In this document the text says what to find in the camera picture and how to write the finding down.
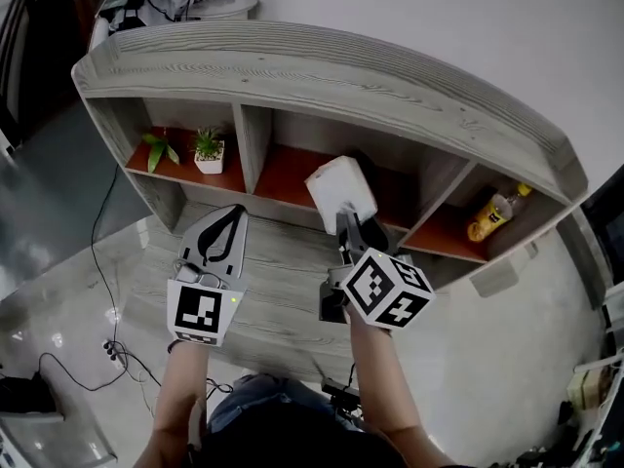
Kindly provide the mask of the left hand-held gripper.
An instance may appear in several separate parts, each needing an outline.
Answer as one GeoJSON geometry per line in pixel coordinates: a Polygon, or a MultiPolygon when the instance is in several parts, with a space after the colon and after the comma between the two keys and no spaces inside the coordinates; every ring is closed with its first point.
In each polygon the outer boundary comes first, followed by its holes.
{"type": "Polygon", "coordinates": [[[249,215],[242,205],[217,209],[184,233],[167,281],[167,328],[179,340],[220,346],[242,303],[249,215]]]}

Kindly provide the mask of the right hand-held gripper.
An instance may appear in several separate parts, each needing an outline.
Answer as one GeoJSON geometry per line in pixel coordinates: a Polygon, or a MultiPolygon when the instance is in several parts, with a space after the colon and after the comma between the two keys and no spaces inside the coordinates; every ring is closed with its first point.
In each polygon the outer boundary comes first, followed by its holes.
{"type": "MultiPolygon", "coordinates": [[[[319,319],[344,324],[343,308],[353,307],[364,322],[385,330],[407,328],[436,298],[424,272],[386,252],[386,229],[372,216],[357,226],[356,248],[364,252],[356,262],[347,262],[328,271],[320,287],[319,319]]],[[[341,253],[350,250],[354,214],[336,215],[336,238],[341,253]]]]}

